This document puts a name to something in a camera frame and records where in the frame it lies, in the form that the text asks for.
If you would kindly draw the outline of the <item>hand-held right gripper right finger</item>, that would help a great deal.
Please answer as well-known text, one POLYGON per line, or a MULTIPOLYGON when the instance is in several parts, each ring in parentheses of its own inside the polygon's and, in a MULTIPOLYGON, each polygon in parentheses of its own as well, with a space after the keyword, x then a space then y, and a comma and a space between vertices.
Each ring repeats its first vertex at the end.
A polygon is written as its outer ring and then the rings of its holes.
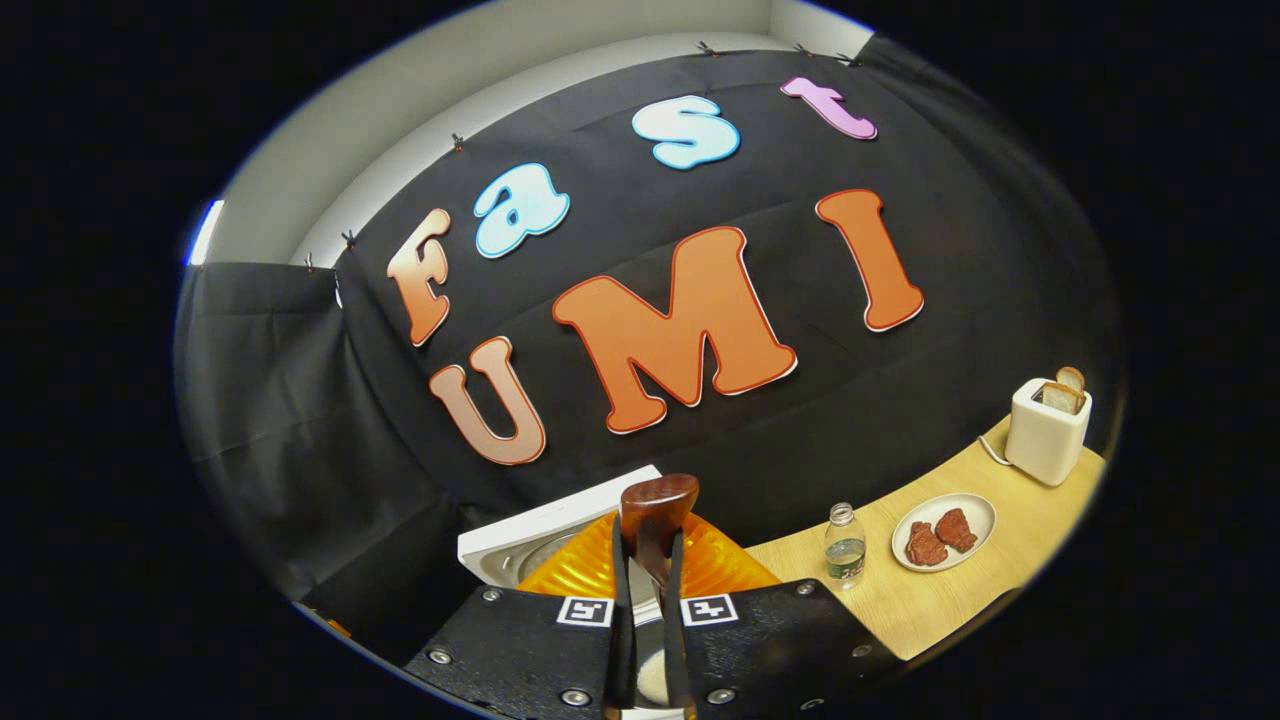
POLYGON ((827 585, 780 582, 696 515, 669 570, 666 675, 691 720, 854 720, 856 702, 902 675, 827 585))

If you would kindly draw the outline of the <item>red meat slice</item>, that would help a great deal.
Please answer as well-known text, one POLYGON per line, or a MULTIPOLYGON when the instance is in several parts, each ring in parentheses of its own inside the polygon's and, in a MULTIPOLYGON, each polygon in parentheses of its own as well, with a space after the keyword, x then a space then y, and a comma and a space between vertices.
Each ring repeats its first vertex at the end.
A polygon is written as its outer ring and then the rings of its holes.
POLYGON ((978 541, 961 509, 950 509, 945 512, 937 521, 934 533, 943 544, 960 553, 973 550, 978 541))
POLYGON ((948 559, 948 547, 938 538, 928 521, 911 524, 904 552, 908 561, 919 568, 934 568, 948 559))

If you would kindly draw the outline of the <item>white rice cooker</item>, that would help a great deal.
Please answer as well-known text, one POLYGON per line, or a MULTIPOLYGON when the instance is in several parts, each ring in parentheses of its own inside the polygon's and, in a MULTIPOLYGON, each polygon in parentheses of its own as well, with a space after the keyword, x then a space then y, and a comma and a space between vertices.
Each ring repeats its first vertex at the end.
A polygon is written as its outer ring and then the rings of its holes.
MULTIPOLYGON (((458 561, 486 585, 516 588, 550 566, 552 557, 586 532, 598 518, 620 506, 621 495, 631 486, 660 475, 646 465, 611 480, 564 496, 543 506, 490 523, 457 537, 458 561)), ((630 602, 636 660, 628 667, 631 684, 641 682, 634 693, 634 706, 622 712, 623 720, 673 717, 668 710, 662 667, 662 629, 657 588, 634 560, 625 565, 628 580, 625 598, 630 602)))

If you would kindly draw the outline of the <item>white plate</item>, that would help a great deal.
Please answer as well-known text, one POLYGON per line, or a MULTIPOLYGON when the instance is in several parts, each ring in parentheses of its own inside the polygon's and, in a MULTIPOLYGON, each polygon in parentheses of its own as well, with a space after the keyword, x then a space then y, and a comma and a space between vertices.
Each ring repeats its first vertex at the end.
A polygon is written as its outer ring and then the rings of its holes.
POLYGON ((906 569, 913 571, 942 571, 964 562, 966 559, 973 556, 973 553, 983 547, 983 544, 989 538, 992 530, 996 527, 996 511, 995 506, 986 498, 973 495, 973 493, 951 493, 941 495, 933 497, 924 503, 918 505, 910 512, 906 512, 899 521, 897 527, 893 529, 893 534, 890 541, 890 550, 893 557, 906 569), (948 559, 934 568, 919 568, 911 565, 905 557, 904 546, 908 542, 910 533, 910 527, 914 521, 928 521, 934 527, 937 521, 947 512, 950 509, 961 509, 969 521, 972 532, 977 534, 978 541, 973 550, 966 553, 960 553, 948 546, 948 559))

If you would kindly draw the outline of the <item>brown wooden spoon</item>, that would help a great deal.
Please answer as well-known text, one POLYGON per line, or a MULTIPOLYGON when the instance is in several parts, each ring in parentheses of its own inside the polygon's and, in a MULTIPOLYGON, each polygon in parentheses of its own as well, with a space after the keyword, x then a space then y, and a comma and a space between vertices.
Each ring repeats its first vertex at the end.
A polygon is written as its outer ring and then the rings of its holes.
POLYGON ((699 492, 696 477, 672 473, 630 486, 620 497, 620 528, 626 553, 650 577, 658 596, 669 583, 675 542, 699 492))

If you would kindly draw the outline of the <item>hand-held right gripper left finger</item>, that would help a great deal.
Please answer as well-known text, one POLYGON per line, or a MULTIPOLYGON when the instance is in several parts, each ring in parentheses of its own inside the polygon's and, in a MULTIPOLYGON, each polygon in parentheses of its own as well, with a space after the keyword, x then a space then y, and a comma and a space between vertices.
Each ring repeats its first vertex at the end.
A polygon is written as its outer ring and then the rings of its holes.
POLYGON ((620 720, 635 630, 616 512, 517 588, 477 588, 404 670, 497 720, 620 720))

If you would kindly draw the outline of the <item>white toaster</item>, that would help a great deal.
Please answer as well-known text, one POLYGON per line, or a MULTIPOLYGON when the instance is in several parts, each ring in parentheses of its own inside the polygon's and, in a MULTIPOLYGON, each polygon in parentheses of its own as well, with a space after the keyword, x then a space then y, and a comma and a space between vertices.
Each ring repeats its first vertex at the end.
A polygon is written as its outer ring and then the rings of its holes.
POLYGON ((1053 379, 1033 378, 1011 398, 1005 457, 1046 486, 1060 486, 1076 465, 1091 419, 1092 397, 1076 415, 1046 407, 1039 391, 1053 379))

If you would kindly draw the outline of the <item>clear plastic water bottle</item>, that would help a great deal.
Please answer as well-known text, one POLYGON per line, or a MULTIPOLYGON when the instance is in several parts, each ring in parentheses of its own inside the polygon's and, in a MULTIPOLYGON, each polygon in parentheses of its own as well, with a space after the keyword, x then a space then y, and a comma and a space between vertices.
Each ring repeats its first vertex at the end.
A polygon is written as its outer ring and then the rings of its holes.
POLYGON ((867 561, 867 532, 851 503, 831 507, 823 552, 826 571, 838 589, 851 589, 860 582, 867 561))

